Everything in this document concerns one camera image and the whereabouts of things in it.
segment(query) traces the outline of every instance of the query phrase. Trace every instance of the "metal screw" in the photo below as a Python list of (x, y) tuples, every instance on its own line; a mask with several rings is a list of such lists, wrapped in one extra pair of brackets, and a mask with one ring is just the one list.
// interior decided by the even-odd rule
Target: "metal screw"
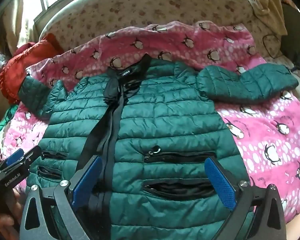
[(67, 180), (63, 180), (63, 181), (60, 182), (61, 187), (68, 186), (68, 184), (69, 184), (69, 181), (67, 181)]
[(277, 186), (275, 184), (270, 184), (270, 189), (277, 190)]
[(241, 180), (240, 181), (240, 186), (241, 187), (247, 187), (248, 186), (248, 182), (246, 182), (245, 180)]
[(38, 185), (32, 185), (32, 187), (31, 187), (31, 190), (32, 191), (35, 191), (35, 190), (37, 190), (38, 189)]

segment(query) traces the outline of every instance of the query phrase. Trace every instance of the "pink penguin blanket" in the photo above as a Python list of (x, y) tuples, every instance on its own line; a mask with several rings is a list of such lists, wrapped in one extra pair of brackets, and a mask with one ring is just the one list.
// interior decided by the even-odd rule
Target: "pink penguin blanket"
[[(104, 73), (108, 67), (124, 69), (145, 53), (183, 61), (196, 69), (219, 65), (238, 75), (266, 63), (244, 25), (219, 27), (201, 21), (189, 26), (171, 22), (128, 27), (99, 36), (27, 71), (49, 87), (61, 79), (72, 90), (81, 78)], [(216, 109), (234, 136), (251, 184), (276, 184), (286, 221), (290, 221), (300, 213), (300, 102), (291, 91), (283, 91), (258, 106), (217, 103)], [(21, 103), (7, 132), (3, 157), (18, 148), (26, 152), (37, 145), (47, 125)]]

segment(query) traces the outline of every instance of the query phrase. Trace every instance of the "green puffer jacket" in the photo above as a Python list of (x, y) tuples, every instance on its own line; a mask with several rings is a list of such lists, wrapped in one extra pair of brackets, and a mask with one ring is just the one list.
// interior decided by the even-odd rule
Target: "green puffer jacket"
[[(298, 81), (274, 64), (237, 75), (217, 66), (197, 72), (182, 62), (146, 59), (117, 75), (109, 71), (83, 78), (71, 93), (62, 81), (50, 89), (25, 78), (20, 99), (37, 116), (50, 118), (39, 143), (47, 158), (31, 165), (27, 185), (71, 179), (88, 135), (109, 114), (107, 104), (123, 98), (123, 109), (111, 112), (117, 136), (113, 132), (108, 147), (97, 150), (105, 172), (90, 199), (90, 224), (113, 240), (211, 239), (229, 211), (206, 179), (205, 158), (215, 155), (238, 181), (249, 180), (214, 101), (257, 104)], [(99, 127), (103, 136), (105, 127)]]

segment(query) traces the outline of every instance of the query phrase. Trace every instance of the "blue textured pad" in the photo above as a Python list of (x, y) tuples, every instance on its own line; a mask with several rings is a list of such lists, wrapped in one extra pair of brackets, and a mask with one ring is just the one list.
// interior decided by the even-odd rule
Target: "blue textured pad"
[(23, 149), (18, 149), (15, 151), (14, 154), (12, 154), (6, 161), (7, 166), (12, 165), (16, 161), (18, 161), (24, 154)]
[(211, 158), (205, 160), (204, 170), (223, 205), (233, 211), (236, 205), (235, 190), (230, 182)]
[(88, 204), (93, 187), (102, 171), (102, 159), (95, 158), (89, 168), (83, 174), (81, 180), (73, 190), (71, 206), (74, 210)]

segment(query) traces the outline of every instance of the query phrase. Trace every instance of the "open pocket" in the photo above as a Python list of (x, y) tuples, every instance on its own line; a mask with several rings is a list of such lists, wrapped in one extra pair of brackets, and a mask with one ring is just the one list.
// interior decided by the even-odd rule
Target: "open pocket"
[(216, 157), (214, 152), (163, 152), (159, 146), (144, 154), (145, 163), (203, 163), (207, 158)]
[(51, 151), (42, 151), (43, 159), (53, 159), (53, 160), (66, 160), (67, 153), (64, 152), (51, 152)]
[(170, 200), (193, 200), (215, 194), (209, 179), (151, 179), (143, 182), (143, 190)]
[(38, 166), (38, 175), (47, 179), (61, 180), (62, 172), (57, 169)]

